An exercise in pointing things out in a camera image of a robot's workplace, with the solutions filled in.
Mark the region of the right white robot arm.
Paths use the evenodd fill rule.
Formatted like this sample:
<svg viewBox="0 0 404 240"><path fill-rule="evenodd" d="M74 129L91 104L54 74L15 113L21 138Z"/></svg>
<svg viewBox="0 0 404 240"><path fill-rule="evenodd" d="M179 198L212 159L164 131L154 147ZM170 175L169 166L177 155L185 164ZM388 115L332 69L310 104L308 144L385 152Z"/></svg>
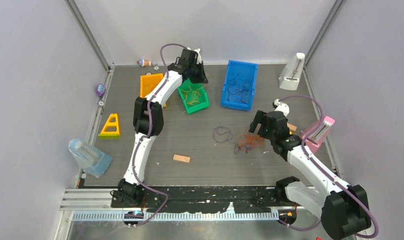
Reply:
<svg viewBox="0 0 404 240"><path fill-rule="evenodd" d="M290 133L281 111L258 110L249 132L269 140L274 152L296 167L315 187L310 189L294 176L276 182L275 198L281 205L298 203L317 218L333 240L355 235L371 227L368 198L360 185L350 185L327 169L302 139Z"/></svg>

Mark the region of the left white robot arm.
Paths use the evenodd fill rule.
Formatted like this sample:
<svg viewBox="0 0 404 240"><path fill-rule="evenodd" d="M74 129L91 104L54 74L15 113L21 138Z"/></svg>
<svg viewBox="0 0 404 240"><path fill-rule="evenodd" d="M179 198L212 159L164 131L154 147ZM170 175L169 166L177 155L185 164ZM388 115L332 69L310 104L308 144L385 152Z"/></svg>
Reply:
<svg viewBox="0 0 404 240"><path fill-rule="evenodd" d="M114 204L137 207L142 203L144 191L148 189L144 183L147 161L164 126L164 104L186 80L193 84L208 83L200 52L199 48L184 48L181 55L167 66L156 87L146 96L136 98L133 116L135 142L128 168L118 188L111 191Z"/></svg>

